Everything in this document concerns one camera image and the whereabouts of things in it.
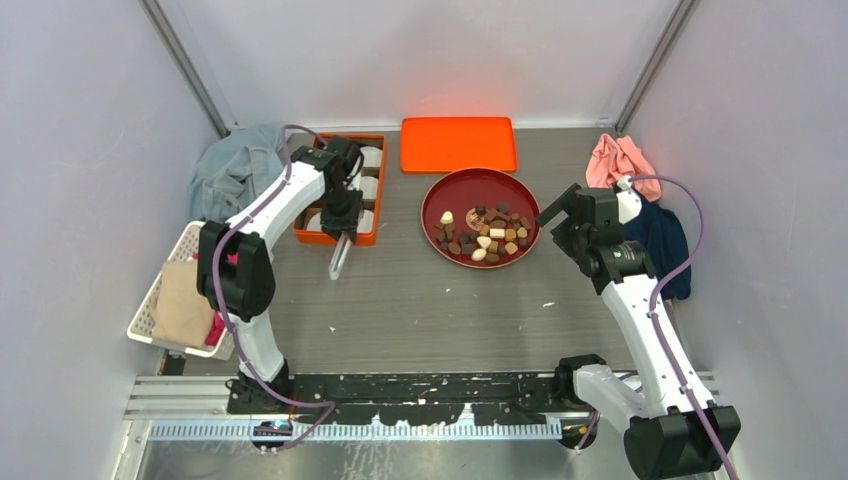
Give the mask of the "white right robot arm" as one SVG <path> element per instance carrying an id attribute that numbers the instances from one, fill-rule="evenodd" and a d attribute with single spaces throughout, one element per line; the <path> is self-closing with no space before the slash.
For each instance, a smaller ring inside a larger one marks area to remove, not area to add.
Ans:
<path id="1" fill-rule="evenodd" d="M 724 470 L 737 476 L 728 454 L 741 431 L 734 407 L 719 405 L 689 362 L 660 298 L 661 281 L 645 247 L 625 237 L 641 200 L 631 188 L 571 185 L 536 217 L 579 267 L 613 314 L 640 382 L 631 387 L 596 354 L 566 357 L 555 369 L 558 403 L 585 405 L 620 433 L 640 479 L 670 479 Z"/>

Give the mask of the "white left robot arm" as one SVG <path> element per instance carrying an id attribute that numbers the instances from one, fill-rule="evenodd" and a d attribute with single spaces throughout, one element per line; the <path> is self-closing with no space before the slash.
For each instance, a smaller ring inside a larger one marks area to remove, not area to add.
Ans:
<path id="1" fill-rule="evenodd" d="M 240 377 L 269 413 L 292 401 L 287 360 L 275 340 L 269 308 L 276 292 L 271 251 L 311 204 L 321 205 L 320 227 L 336 240 L 329 274 L 337 278 L 358 239 L 364 194 L 353 180 L 364 165 L 358 142 L 320 138 L 315 146 L 285 149 L 282 174 L 227 222 L 206 222 L 199 234 L 197 290 L 232 335 Z"/>

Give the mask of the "white oval chocolate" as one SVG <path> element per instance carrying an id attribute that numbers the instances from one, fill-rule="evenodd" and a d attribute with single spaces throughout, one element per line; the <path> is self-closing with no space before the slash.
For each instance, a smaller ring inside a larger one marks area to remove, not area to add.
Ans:
<path id="1" fill-rule="evenodd" d="M 441 215 L 439 222 L 440 222 L 441 225 L 444 225 L 444 226 L 453 223 L 454 222 L 453 214 L 450 211 L 445 211 Z"/>

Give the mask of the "silver metal tongs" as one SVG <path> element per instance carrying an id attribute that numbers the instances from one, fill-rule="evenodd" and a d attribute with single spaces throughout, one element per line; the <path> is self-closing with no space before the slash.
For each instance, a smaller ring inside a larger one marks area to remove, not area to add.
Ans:
<path id="1" fill-rule="evenodd" d="M 332 281 L 340 278 L 341 271 L 352 245 L 353 242 L 350 239 L 350 235 L 347 233 L 343 233 L 337 241 L 328 265 L 328 275 Z"/>

